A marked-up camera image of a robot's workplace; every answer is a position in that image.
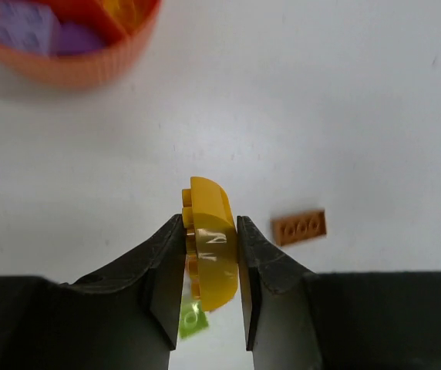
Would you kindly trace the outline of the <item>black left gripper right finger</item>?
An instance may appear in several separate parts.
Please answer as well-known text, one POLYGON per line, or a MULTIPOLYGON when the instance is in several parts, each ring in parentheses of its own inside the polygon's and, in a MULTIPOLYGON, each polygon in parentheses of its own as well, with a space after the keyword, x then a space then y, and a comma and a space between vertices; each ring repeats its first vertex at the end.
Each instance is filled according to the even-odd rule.
POLYGON ((237 220, 257 369, 441 369, 441 271, 316 274, 237 220))

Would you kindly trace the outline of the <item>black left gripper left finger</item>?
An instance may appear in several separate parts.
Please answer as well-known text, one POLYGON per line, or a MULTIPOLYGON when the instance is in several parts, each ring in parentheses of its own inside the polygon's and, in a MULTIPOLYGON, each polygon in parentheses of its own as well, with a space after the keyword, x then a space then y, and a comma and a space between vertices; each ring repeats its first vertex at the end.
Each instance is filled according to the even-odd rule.
POLYGON ((177 343, 185 230, 152 237, 72 284, 0 276, 0 369, 165 369, 177 343))

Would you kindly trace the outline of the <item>yellow curved lego brick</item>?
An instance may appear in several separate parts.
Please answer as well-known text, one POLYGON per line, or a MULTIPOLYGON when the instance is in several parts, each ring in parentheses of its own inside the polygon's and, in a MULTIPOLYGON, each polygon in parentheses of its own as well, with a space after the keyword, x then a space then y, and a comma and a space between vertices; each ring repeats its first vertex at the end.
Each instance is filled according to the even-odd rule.
POLYGON ((237 229, 231 206, 224 189, 204 177, 190 178, 182 202, 191 293, 204 311, 215 311, 238 289, 237 229))

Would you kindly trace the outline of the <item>orange square lego brick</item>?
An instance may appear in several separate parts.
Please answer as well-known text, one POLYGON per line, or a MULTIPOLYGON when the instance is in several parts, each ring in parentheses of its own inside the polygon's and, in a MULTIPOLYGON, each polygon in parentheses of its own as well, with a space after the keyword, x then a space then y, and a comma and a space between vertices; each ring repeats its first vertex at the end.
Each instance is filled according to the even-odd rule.
POLYGON ((151 0, 102 0, 106 12, 121 25, 127 33, 133 34, 146 20, 156 4, 151 0))

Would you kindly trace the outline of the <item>purple lego plate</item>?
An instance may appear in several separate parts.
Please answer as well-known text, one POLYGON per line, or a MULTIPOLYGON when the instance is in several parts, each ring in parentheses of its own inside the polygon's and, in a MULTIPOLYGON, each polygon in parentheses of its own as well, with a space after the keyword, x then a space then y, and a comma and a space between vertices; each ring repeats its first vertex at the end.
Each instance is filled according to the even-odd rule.
POLYGON ((61 25, 56 55, 76 56, 97 52, 106 47, 105 41, 91 28, 75 22, 66 22, 61 25))

